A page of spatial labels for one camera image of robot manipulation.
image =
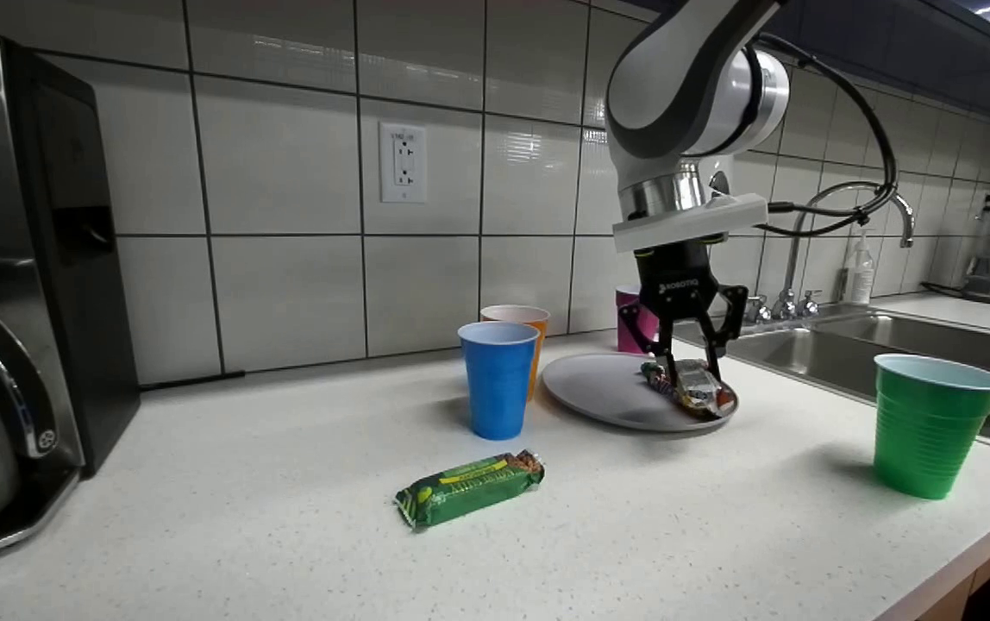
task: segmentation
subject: outlet cover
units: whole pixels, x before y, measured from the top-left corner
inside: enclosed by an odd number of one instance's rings
[[[421,205],[426,199],[426,128],[382,125],[382,199]]]

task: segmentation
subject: green plastic cup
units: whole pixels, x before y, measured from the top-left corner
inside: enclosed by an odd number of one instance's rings
[[[909,496],[948,496],[990,418],[990,374],[931,355],[877,355],[877,367],[877,478]]]

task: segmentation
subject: sink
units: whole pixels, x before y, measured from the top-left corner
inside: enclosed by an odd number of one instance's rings
[[[729,346],[732,358],[877,400],[878,354],[921,354],[990,369],[990,335],[894,317],[878,310],[827,313],[805,325],[755,327]]]

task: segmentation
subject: white tile wall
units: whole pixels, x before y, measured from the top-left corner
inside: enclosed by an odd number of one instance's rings
[[[359,239],[218,239],[229,369],[361,358]]]
[[[645,20],[623,0],[0,0],[0,30],[88,55],[63,65],[99,94],[145,382],[453,350],[493,302],[543,304],[554,333],[613,327],[610,298],[639,273],[610,241],[599,98]],[[990,195],[990,119],[859,88],[917,208],[914,248],[891,208],[864,232],[877,293],[954,285]],[[426,128],[426,199],[382,205],[382,122]],[[813,73],[793,76],[782,128],[720,166],[733,195],[798,205],[878,181],[864,125]],[[833,293],[848,234],[801,244],[798,298]],[[741,228],[712,260],[771,302],[787,252]]]
[[[203,234],[188,79],[111,64],[52,64],[95,89],[117,232]]]
[[[119,239],[117,252],[141,388],[218,377],[206,241]]]
[[[201,79],[195,113],[214,232],[359,232],[354,98]]]
[[[365,239],[368,355],[455,346],[476,302],[476,239]]]
[[[482,234],[572,234],[578,130],[485,122]]]
[[[359,0],[361,94],[482,107],[482,0]]]
[[[485,110],[576,125],[587,79],[587,6],[490,0],[485,30]]]
[[[426,128],[426,199],[382,199],[382,125]],[[476,234],[482,119],[406,103],[361,103],[361,212],[368,234]]]
[[[530,304],[552,313],[552,335],[564,333],[572,239],[485,239],[482,308]]]
[[[186,70],[181,4],[0,0],[0,35],[48,52]]]
[[[352,0],[186,0],[194,65],[218,76],[354,89]]]

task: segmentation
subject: microwave door handle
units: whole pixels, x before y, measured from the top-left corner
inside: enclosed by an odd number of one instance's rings
[[[44,382],[22,350],[22,342],[0,325],[0,395],[16,425],[16,447],[26,458],[55,452],[55,423]]]

